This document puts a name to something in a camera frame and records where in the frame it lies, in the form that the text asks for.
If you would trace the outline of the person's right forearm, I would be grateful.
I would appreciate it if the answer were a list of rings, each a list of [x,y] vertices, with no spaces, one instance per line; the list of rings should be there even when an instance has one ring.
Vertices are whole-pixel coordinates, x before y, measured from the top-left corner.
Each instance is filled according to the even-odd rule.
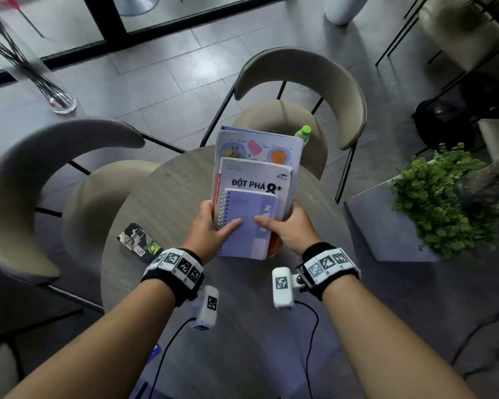
[[[368,399],[478,399],[355,275],[340,274],[322,302]]]

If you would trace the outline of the black wristband with marker tags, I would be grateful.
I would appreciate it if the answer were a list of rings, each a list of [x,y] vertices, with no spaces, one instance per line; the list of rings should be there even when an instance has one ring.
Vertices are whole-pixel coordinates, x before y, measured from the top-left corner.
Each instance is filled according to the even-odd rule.
[[[151,279],[160,280],[171,289],[178,308],[197,297],[205,275],[200,259],[191,250],[170,248],[153,259],[141,282]]]
[[[346,252],[327,242],[317,242],[303,252],[302,262],[296,272],[307,291],[322,301],[325,289],[345,275],[361,279],[361,270]]]

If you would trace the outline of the black round table base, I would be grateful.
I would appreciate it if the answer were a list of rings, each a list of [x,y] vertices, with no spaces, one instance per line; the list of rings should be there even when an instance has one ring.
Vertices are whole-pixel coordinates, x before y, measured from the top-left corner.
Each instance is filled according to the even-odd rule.
[[[461,143],[471,150],[475,145],[474,116],[464,107],[441,99],[427,99],[415,108],[411,118],[427,149],[437,150],[440,144],[450,149]]]

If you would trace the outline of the beige curved back chair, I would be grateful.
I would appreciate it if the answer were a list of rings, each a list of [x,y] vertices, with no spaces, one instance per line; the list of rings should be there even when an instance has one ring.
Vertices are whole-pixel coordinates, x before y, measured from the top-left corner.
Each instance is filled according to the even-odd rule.
[[[30,134],[0,157],[0,271],[104,314],[92,301],[54,285],[60,269],[39,247],[35,214],[60,217],[63,241],[78,262],[100,269],[113,221],[133,189],[160,165],[145,160],[120,160],[93,172],[74,159],[101,148],[139,149],[145,140],[173,150],[186,150],[155,138],[121,121],[83,117],[62,121]],[[62,213],[40,208],[43,187],[65,165],[86,178],[75,188]]]
[[[213,130],[232,97],[241,100],[250,90],[267,82],[281,82],[278,96],[253,104],[240,113],[234,125],[274,134],[294,135],[302,126],[312,129],[308,152],[303,153],[303,165],[317,179],[321,179],[328,155],[328,144],[315,113],[323,102],[331,108],[338,129],[338,148],[348,151],[346,164],[334,198],[338,204],[343,195],[353,156],[367,120],[366,100],[358,82],[342,66],[312,51],[295,47],[277,47],[264,50],[250,58],[215,114],[200,142],[206,146]],[[281,96],[288,82],[305,86],[319,96],[312,109]]]

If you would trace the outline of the large light blue book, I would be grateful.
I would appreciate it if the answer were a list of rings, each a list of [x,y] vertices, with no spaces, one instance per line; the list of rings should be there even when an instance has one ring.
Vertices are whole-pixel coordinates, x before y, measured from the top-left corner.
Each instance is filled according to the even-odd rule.
[[[212,205],[227,187],[264,191],[278,197],[276,219],[284,220],[294,199],[303,148],[303,140],[295,136],[222,126],[215,144]],[[256,161],[264,174],[242,169],[228,177],[223,174],[223,158]]]

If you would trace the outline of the black window frame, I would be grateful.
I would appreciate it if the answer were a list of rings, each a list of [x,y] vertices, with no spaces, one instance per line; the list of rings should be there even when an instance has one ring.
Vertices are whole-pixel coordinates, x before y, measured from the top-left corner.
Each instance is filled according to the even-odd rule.
[[[0,85],[52,96],[50,70],[279,1],[0,0]]]

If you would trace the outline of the dark printed card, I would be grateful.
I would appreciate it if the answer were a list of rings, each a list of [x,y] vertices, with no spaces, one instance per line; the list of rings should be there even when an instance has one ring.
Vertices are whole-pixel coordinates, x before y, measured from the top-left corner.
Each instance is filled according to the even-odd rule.
[[[135,222],[131,222],[116,239],[133,257],[146,265],[151,264],[163,252],[163,248]]]

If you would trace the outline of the beige chair with black frame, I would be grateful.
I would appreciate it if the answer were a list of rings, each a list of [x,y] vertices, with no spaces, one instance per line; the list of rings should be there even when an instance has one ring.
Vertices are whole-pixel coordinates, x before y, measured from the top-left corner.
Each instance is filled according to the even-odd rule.
[[[461,70],[428,105],[499,57],[499,0],[422,0],[406,17],[405,24],[375,62],[375,67],[378,68],[383,58],[390,58],[419,24],[439,49],[427,64],[443,54]]]

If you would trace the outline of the grey concrete planter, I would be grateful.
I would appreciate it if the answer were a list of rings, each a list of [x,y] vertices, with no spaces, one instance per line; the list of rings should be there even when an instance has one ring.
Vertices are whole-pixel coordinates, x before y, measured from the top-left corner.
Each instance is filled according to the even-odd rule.
[[[429,263],[439,257],[418,236],[415,223],[394,208],[397,175],[344,201],[347,213],[379,262]]]

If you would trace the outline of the white workbook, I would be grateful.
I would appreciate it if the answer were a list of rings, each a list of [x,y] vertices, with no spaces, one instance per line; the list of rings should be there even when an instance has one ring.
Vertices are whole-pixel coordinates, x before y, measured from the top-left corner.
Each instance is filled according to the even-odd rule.
[[[219,256],[262,261],[277,251],[278,236],[258,225],[266,216],[282,221],[291,208],[296,176],[290,166],[223,156],[213,190],[213,223],[217,229],[234,219],[241,226],[226,240]]]

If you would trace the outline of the purple spiral notebook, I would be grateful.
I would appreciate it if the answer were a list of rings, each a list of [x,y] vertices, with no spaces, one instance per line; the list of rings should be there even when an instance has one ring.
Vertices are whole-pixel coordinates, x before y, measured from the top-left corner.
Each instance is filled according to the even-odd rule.
[[[268,255],[271,232],[260,227],[254,217],[275,217],[278,197],[271,193],[239,188],[225,188],[220,194],[215,211],[218,229],[234,219],[241,219],[241,226],[222,245],[219,255],[264,260]]]

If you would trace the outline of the person's left hand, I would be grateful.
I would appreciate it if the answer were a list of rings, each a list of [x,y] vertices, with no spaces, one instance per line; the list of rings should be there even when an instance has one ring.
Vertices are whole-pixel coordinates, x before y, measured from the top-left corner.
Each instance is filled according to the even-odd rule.
[[[224,242],[215,242],[214,233],[216,231],[212,219],[211,200],[202,201],[200,212],[180,249],[192,252],[202,265],[206,265],[216,257],[224,244]]]

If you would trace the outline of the green leafy plant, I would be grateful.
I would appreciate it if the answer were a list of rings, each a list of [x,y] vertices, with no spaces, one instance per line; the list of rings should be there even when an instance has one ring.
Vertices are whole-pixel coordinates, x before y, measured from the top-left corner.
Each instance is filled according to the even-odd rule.
[[[486,163],[472,157],[459,143],[448,149],[439,144],[432,160],[413,156],[392,180],[393,209],[408,216],[417,229],[419,250],[429,248],[442,260],[463,252],[494,247],[492,208],[465,209],[459,200],[457,182]]]

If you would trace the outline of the white round pot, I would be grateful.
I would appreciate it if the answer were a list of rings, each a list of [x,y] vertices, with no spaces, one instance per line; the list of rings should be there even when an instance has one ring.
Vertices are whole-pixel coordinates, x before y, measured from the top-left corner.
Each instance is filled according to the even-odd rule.
[[[337,26],[347,26],[368,0],[325,0],[325,18]]]

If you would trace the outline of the person's right hand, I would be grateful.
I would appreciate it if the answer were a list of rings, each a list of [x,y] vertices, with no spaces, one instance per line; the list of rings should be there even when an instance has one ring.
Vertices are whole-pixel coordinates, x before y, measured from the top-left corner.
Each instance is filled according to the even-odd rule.
[[[305,251],[313,245],[322,242],[309,215],[297,200],[293,200],[289,218],[282,222],[284,222],[283,231],[277,236],[299,257],[303,257]]]

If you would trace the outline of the person's left forearm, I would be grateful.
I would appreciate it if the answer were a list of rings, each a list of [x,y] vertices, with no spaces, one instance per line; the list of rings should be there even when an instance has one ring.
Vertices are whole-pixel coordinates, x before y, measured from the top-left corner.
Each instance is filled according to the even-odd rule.
[[[174,309],[167,284],[140,283],[3,399],[128,399]]]

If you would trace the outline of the grey tree trunk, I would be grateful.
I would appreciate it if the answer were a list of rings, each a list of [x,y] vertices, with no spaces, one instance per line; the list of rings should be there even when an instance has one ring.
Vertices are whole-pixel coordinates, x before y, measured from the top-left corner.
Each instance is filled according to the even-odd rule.
[[[454,190],[465,213],[493,208],[499,202],[499,160],[461,177]]]

